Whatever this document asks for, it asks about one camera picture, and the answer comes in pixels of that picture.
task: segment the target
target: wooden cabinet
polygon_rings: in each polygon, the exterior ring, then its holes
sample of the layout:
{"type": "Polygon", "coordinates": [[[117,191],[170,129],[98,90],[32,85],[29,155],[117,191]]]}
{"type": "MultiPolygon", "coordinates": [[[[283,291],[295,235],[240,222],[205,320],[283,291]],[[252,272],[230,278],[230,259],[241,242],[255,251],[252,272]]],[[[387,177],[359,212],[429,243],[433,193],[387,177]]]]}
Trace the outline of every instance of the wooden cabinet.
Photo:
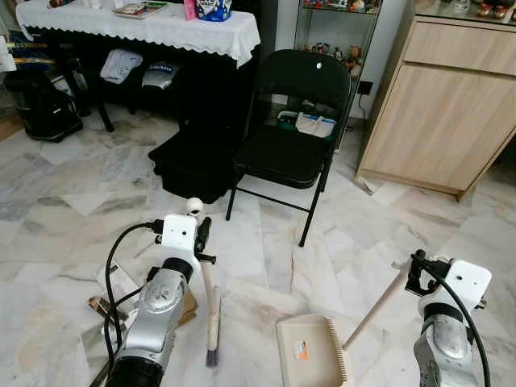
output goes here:
{"type": "Polygon", "coordinates": [[[454,22],[411,20],[393,50],[357,177],[462,198],[516,132],[516,27],[454,22]],[[473,40],[490,45],[480,50],[473,40]]]}

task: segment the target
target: chair seat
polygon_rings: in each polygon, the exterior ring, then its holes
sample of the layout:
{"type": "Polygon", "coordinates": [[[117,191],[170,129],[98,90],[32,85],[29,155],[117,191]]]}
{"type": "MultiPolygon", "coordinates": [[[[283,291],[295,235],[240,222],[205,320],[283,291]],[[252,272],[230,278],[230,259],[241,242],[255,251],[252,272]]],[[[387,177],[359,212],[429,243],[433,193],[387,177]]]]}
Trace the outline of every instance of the chair seat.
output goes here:
{"type": "Polygon", "coordinates": [[[243,143],[233,161],[246,174],[303,189],[317,180],[329,147],[313,135],[263,127],[243,143]]]}

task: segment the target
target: chair backrest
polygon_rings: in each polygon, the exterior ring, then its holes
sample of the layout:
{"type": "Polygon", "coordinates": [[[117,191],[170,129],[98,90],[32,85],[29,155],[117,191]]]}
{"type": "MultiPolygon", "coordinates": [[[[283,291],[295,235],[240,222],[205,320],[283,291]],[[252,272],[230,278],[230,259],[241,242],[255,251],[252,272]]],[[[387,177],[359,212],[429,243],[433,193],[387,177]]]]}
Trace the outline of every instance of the chair backrest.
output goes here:
{"type": "Polygon", "coordinates": [[[254,90],[306,98],[342,112],[348,102],[351,80],[346,67],[331,56],[315,52],[280,50],[258,68],[254,90]]]}

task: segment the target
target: cabinet door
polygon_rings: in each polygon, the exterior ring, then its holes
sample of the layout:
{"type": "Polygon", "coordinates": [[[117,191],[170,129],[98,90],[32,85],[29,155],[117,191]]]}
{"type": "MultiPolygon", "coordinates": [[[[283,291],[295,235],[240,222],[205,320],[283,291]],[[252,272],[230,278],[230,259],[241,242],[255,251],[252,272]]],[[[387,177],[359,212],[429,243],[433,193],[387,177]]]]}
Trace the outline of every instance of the cabinet door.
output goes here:
{"type": "Polygon", "coordinates": [[[516,80],[403,65],[364,169],[465,190],[516,126],[516,80]]]}

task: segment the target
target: box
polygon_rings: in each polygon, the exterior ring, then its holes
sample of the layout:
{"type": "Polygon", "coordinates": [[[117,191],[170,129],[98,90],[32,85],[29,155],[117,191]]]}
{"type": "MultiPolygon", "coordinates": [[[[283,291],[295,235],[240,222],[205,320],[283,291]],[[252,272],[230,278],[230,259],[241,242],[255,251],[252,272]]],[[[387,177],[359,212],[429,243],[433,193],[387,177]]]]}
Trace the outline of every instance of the box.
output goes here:
{"type": "Polygon", "coordinates": [[[223,22],[231,17],[232,0],[197,0],[200,20],[223,22]]]}

